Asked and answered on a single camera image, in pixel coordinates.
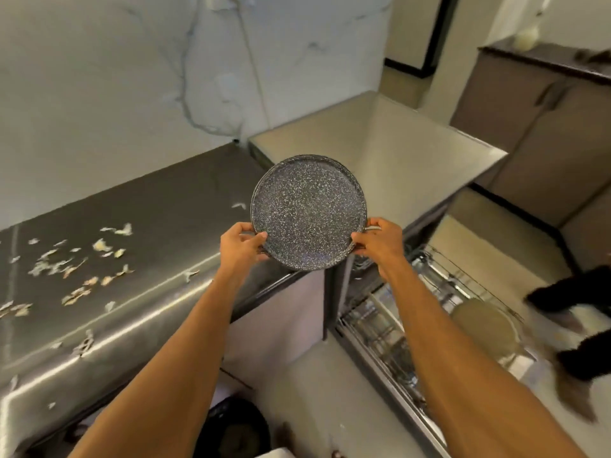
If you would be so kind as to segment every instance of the forearm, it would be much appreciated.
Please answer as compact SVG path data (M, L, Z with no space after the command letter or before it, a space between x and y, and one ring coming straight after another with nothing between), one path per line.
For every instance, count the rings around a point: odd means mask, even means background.
M239 284L219 271L179 330L102 412L70 458L191 456Z
M455 326L407 261L387 270L418 378L453 456L584 456L539 400Z

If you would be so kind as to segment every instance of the beige countertop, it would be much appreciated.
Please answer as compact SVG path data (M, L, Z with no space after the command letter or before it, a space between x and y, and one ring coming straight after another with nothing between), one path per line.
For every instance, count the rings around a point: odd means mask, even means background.
M320 154L361 184L371 217L402 227L452 196L506 155L368 91L250 139L272 162Z

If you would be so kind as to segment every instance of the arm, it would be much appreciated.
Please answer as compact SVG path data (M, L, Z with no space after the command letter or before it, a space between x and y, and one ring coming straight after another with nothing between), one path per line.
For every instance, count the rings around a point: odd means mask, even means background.
M426 401L455 458L585 458L553 416L463 333L403 256L401 228L353 233L390 283Z
M233 300L267 238L221 237L221 267L187 319L96 419L69 458L180 458L193 454L218 377Z

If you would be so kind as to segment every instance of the black pants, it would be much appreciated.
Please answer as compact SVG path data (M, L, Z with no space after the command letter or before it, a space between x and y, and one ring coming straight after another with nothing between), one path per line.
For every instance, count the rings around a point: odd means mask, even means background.
M558 281L527 296L541 311L558 312L580 303L611 307L611 267L597 267L583 275ZM575 350L563 350L558 360L566 371L583 381L611 373L611 330L603 331L579 344Z

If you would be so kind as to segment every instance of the marble wall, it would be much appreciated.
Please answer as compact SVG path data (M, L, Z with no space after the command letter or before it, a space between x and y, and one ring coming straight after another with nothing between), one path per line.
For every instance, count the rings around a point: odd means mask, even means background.
M0 229L377 89L391 2L3 0Z

